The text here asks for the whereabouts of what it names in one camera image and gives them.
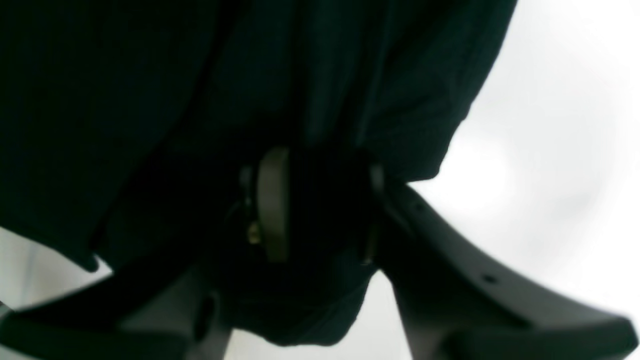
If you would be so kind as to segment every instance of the screw hole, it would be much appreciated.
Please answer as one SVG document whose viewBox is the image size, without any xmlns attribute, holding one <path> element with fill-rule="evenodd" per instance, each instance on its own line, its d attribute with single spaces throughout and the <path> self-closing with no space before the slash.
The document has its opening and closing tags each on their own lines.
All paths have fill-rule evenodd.
<svg viewBox="0 0 640 360">
<path fill-rule="evenodd" d="M 486 275 L 486 274 L 485 274 L 485 275 L 483 275 L 483 276 L 482 276 L 482 279 L 483 279 L 485 282 L 488 282 L 489 284 L 497 284 L 497 283 L 498 283 L 498 278 L 496 278 L 496 277 L 495 277 L 495 276 L 493 276 L 493 275 Z"/>
<path fill-rule="evenodd" d="M 202 341 L 209 332 L 216 313 L 216 300 L 213 296 L 204 298 L 198 310 L 198 316 L 193 326 L 193 337 L 196 341 Z"/>
</svg>

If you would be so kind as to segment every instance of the white background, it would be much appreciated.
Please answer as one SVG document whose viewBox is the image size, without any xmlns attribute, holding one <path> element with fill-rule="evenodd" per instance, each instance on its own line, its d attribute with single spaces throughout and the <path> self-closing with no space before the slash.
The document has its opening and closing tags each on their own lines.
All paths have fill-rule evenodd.
<svg viewBox="0 0 640 360">
<path fill-rule="evenodd" d="M 469 240 L 548 288 L 640 323 L 640 1 L 521 0 L 440 175 L 413 186 Z M 108 274 L 0 233 L 13 307 Z M 18 359 L 0 348 L 0 358 Z M 391 287 L 372 280 L 336 347 L 236 332 L 229 360 L 410 359 Z M 630 359 L 640 359 L 634 353 Z"/>
</svg>

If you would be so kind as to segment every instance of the white wall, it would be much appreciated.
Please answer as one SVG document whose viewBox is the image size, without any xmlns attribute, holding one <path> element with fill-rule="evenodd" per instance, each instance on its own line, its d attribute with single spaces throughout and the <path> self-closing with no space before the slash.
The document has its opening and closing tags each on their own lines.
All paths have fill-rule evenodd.
<svg viewBox="0 0 640 360">
<path fill-rule="evenodd" d="M 413 184 L 503 263 L 637 323 L 639 35 L 638 0 L 520 0 L 440 175 Z M 35 248 L 0 233 L 0 299 L 7 304 L 33 303 L 95 280 Z M 1 351 L 1 359 L 11 359 Z M 294 358 L 409 359 L 386 278 L 374 277 L 356 324 L 336 347 L 282 349 L 236 332 L 227 356 Z"/>
</svg>

